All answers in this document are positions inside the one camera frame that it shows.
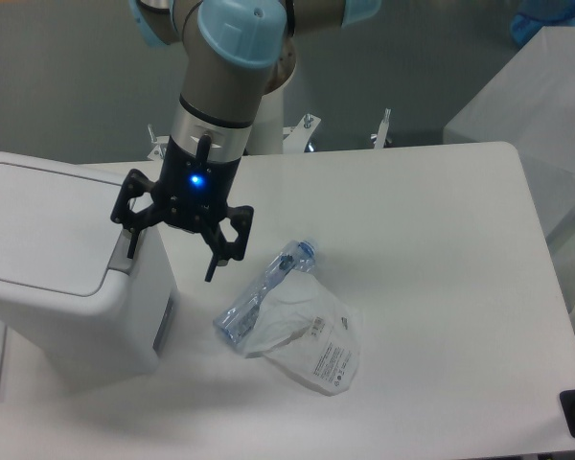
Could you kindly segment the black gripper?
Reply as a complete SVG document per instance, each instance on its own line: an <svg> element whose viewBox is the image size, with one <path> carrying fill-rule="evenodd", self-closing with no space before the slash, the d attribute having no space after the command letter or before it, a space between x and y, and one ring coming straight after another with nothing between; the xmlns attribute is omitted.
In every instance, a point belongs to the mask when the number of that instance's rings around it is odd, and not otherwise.
<svg viewBox="0 0 575 460"><path fill-rule="evenodd" d="M182 149L171 139L157 182L137 169L126 175L110 214L110 219L130 234L126 256L133 259L142 232L160 222L171 227L198 233L203 220L203 239L212 251L205 281L211 282L216 269L231 260L242 261L254 217L249 205L231 207L227 199L240 160L227 163L211 160L211 141L202 138L202 158ZM132 202L148 194L151 205L135 211ZM220 224L228 220L237 233L227 240Z"/></svg>

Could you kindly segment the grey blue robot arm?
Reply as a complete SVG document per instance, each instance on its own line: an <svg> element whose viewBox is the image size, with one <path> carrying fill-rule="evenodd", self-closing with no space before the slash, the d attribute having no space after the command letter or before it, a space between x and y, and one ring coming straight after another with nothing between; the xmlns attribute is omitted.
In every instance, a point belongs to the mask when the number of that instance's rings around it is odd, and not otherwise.
<svg viewBox="0 0 575 460"><path fill-rule="evenodd" d="M129 237L165 222L202 236L217 266L243 259L254 210L227 199L263 95L289 38L373 17L379 1L132 1L146 41L182 44L188 65L163 166L152 181L130 171L111 220Z"/></svg>

